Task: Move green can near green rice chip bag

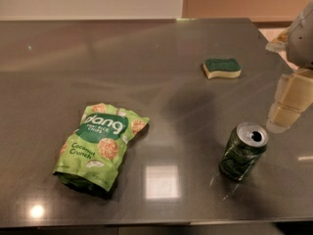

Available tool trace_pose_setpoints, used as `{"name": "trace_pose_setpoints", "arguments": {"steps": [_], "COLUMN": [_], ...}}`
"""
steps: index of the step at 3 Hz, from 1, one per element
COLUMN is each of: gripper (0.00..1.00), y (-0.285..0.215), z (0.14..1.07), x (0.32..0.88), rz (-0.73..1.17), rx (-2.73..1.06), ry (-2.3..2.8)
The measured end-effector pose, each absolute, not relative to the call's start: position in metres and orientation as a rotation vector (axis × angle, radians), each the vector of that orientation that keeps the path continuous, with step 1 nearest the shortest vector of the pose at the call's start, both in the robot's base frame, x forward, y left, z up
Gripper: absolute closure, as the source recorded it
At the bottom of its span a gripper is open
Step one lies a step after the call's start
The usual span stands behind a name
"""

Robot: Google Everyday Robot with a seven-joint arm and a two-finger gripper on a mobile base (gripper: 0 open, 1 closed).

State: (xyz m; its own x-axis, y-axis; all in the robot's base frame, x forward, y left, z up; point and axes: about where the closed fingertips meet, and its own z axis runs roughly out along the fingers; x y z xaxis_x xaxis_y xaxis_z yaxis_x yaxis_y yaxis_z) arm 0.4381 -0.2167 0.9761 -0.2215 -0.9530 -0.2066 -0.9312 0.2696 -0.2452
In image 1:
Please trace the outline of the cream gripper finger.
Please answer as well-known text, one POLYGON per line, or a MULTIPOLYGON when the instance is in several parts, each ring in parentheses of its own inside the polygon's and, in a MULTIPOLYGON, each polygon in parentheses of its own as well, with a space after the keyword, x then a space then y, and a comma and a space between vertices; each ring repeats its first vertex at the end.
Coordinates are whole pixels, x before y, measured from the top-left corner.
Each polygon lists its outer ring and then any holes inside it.
POLYGON ((313 104, 313 70, 298 69, 278 81, 266 127, 270 132, 288 130, 313 104))
POLYGON ((284 29, 274 39, 267 43, 265 49, 274 53, 285 51, 287 48, 289 31, 288 28, 284 29))

